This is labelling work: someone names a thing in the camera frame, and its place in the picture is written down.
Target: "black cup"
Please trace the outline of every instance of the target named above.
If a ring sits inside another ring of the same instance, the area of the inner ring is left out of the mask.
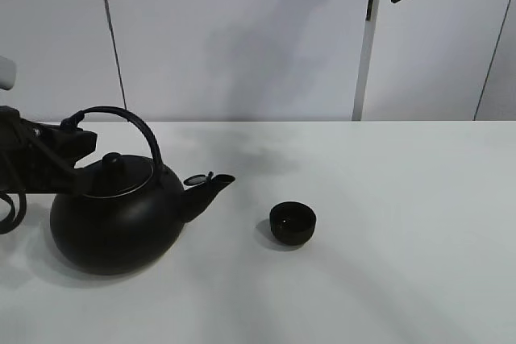
[[[310,207],[296,201],[274,206],[269,216],[274,237],[289,246],[308,242],[314,234],[316,219]]]

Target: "table surface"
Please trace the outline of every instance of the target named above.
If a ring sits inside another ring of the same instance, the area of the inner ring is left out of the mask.
[[[148,155],[125,122],[98,151]],[[516,342],[516,123],[154,123],[165,162],[237,181],[131,276],[73,270],[30,196],[0,238],[6,344]],[[268,212],[318,215],[299,249]]]

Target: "kettle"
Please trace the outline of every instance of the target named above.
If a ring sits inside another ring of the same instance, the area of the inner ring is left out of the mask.
[[[61,126],[77,126],[84,113],[117,114],[136,125],[152,158],[108,153],[84,168],[91,188],[81,195],[57,194],[50,230],[57,248],[77,268],[94,274],[134,271],[161,257],[183,226],[194,220],[221,190],[235,181],[230,175],[196,175],[185,181],[161,159],[148,125],[135,114],[113,107],[83,110]]]

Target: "white cabinet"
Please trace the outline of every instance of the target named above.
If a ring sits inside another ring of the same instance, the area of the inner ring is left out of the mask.
[[[349,119],[368,0],[109,0],[150,120]]]
[[[365,120],[471,120],[508,0],[380,0]]]
[[[26,118],[122,102],[103,0],[0,0],[0,56],[18,65],[2,105]]]
[[[516,120],[516,0],[510,3],[476,119]]]

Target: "white robot part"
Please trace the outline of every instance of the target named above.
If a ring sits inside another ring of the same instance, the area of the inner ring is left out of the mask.
[[[16,63],[0,56],[0,89],[11,90],[16,81]]]

